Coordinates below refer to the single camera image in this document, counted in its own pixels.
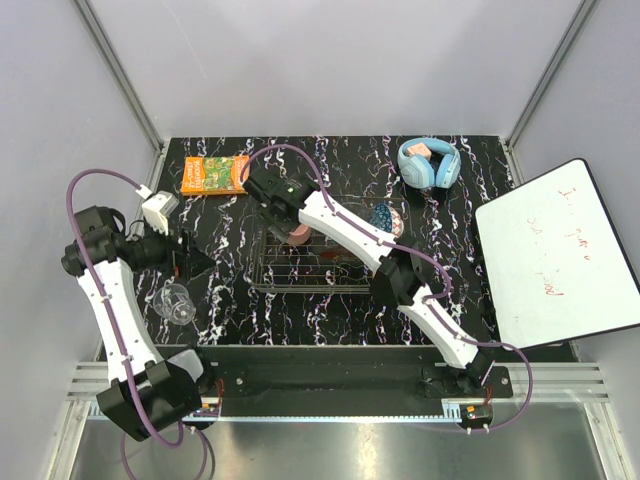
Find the small pink cup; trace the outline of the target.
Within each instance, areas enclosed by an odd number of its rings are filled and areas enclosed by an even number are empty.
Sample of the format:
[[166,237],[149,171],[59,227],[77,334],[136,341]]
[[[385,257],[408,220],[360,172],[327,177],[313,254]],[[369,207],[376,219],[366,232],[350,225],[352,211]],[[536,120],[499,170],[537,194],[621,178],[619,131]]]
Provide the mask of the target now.
[[300,246],[305,244],[310,236],[311,228],[300,224],[288,234],[285,243],[291,246]]

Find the clear drinking glass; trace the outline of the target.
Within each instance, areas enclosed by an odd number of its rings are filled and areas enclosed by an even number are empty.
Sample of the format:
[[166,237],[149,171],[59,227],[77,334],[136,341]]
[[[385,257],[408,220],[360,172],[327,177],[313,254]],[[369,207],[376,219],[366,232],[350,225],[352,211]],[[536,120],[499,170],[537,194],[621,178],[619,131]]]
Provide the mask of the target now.
[[152,300],[154,311],[169,322],[184,326],[196,317],[196,307],[185,286],[169,284],[159,289]]

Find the wire dish rack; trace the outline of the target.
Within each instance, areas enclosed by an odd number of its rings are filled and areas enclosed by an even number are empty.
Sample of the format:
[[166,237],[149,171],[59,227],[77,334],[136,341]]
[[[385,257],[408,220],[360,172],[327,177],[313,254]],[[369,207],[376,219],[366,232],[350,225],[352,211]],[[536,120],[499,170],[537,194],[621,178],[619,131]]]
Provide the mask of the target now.
[[264,293],[366,294],[372,274],[354,254],[313,230],[300,246],[275,237],[254,221],[251,284]]

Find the blue triangle pattern bowl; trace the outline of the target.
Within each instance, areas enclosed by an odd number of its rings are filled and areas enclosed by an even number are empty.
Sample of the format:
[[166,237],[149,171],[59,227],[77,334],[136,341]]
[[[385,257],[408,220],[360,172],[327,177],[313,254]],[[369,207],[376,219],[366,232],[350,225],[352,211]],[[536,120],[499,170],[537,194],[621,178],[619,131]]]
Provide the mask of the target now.
[[404,233],[404,222],[398,211],[388,204],[377,204],[370,216],[369,223],[375,228],[400,237]]

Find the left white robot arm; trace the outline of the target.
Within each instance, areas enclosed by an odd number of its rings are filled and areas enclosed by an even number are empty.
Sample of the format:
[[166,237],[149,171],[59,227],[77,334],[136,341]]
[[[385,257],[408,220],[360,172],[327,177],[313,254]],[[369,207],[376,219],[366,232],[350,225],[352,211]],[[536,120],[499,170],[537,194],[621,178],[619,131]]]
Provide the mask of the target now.
[[107,355],[109,386],[97,396],[106,417],[142,442],[201,408],[216,372],[197,347],[163,357],[150,338],[134,292],[136,272],[152,269],[191,279],[209,265],[187,231],[147,228],[127,238],[124,216],[92,206],[67,212],[74,241],[61,259],[93,309]]

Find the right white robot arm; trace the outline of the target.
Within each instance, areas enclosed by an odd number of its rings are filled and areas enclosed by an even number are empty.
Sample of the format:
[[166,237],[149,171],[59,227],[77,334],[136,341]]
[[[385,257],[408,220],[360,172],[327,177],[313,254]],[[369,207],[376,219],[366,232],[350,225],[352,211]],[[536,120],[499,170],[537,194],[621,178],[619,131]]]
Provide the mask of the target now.
[[488,387],[493,361],[432,292],[426,267],[441,267],[415,248],[411,235],[396,238],[374,227],[305,176],[287,179],[255,171],[243,187],[275,233],[286,236],[305,225],[355,255],[372,273],[369,292],[373,299],[397,309],[429,338],[454,369],[454,384],[460,393],[472,397]]

